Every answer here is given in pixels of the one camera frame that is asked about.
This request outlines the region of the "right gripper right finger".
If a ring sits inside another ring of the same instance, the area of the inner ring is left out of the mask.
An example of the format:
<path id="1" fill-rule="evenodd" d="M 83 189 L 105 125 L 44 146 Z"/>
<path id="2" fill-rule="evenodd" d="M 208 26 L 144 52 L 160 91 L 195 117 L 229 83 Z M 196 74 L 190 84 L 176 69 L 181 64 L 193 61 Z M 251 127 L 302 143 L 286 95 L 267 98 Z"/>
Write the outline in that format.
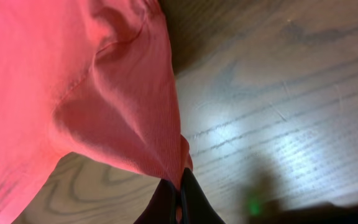
<path id="1" fill-rule="evenodd" d="M 182 224 L 225 224 L 214 211 L 198 181 L 189 168 L 185 168 L 181 180 Z"/>

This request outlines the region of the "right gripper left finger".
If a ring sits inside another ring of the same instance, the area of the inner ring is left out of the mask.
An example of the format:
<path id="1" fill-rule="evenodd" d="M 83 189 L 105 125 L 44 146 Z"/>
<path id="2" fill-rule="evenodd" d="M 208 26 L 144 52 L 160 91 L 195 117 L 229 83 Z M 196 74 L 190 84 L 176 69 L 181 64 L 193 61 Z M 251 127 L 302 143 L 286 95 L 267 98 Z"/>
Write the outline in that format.
<path id="1" fill-rule="evenodd" d="M 162 179 L 134 224 L 177 224 L 176 202 L 176 188 L 171 182 Z"/>

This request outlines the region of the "red printed t-shirt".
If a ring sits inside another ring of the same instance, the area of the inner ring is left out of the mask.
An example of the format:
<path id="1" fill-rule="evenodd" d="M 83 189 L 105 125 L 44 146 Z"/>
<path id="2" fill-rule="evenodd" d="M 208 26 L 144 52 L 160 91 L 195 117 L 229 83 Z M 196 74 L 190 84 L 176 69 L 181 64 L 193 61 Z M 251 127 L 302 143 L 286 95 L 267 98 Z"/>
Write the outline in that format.
<path id="1" fill-rule="evenodd" d="M 0 223 L 70 152 L 180 186 L 191 157 L 158 1 L 0 0 Z"/>

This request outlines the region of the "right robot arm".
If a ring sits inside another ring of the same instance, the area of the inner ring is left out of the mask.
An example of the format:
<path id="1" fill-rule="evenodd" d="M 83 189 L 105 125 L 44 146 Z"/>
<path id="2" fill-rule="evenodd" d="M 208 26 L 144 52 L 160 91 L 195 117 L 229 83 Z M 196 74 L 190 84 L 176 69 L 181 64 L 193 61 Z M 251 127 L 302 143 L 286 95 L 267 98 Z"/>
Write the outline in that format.
<path id="1" fill-rule="evenodd" d="M 246 202 L 249 223 L 358 223 L 358 204 L 324 203 L 283 211 L 278 201 L 263 203 L 253 194 Z M 186 168 L 180 189 L 162 179 L 135 224 L 225 224 L 212 208 L 196 177 Z"/>

